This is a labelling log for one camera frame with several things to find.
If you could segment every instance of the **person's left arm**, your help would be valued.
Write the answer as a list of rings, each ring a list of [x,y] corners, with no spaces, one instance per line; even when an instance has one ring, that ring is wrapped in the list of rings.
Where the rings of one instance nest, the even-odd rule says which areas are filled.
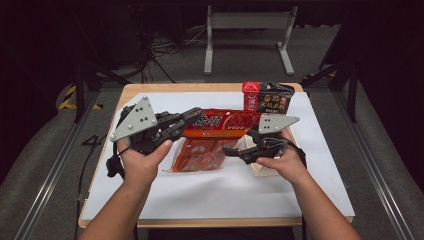
[[[125,168],[123,184],[116,190],[79,239],[130,239],[134,225],[143,210],[158,165],[171,149],[168,140],[153,153],[144,156],[132,149],[125,150],[124,140],[118,141],[118,151]]]

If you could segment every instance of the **forearm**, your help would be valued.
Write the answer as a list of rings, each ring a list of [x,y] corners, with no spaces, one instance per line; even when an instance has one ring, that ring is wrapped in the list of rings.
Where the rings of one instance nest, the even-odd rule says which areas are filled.
[[[151,184],[135,190],[121,185],[90,222],[81,239],[129,239],[146,203]]]
[[[310,175],[293,184],[293,188],[314,239],[360,239]]]

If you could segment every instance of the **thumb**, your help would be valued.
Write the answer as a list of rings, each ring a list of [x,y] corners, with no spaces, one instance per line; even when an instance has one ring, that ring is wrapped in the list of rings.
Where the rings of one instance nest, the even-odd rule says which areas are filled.
[[[258,158],[256,162],[264,167],[275,169],[277,162],[272,158]]]
[[[171,150],[171,146],[172,146],[172,141],[166,140],[154,152],[149,154],[147,158],[149,158],[150,161],[154,161],[157,164],[159,164],[169,153],[169,150]]]

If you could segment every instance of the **hand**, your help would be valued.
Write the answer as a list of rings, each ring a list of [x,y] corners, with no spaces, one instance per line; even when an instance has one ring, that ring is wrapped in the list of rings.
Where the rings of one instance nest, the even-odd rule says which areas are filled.
[[[125,139],[119,140],[118,152],[122,152],[121,158],[125,168],[124,184],[135,189],[139,188],[140,184],[151,184],[158,174],[158,165],[168,154],[171,146],[172,141],[167,140],[154,152],[145,156],[131,148],[127,149]]]
[[[292,141],[290,133],[286,129],[282,130],[281,135]],[[261,157],[258,158],[256,162],[262,166],[277,170],[283,178],[292,184],[309,176],[309,173],[300,160],[299,155],[291,146],[287,146],[284,154],[278,159]]]

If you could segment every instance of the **white paper sheet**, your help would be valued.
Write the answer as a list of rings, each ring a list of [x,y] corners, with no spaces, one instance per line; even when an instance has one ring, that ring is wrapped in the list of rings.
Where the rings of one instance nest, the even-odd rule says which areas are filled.
[[[146,93],[133,98],[132,105],[147,95],[156,113],[181,113],[193,107],[243,109],[241,92]],[[118,111],[114,124],[119,118]],[[354,216],[334,160],[317,122],[307,94],[296,92],[287,115],[300,121],[291,126],[299,146],[305,151],[308,170],[344,216]],[[228,158],[223,168],[211,172],[167,173],[175,149],[159,166],[140,219],[274,218],[300,217],[291,185],[280,176],[255,177],[238,158]],[[112,156],[107,143],[82,220],[91,220],[122,183],[119,175],[107,177],[106,160]]]

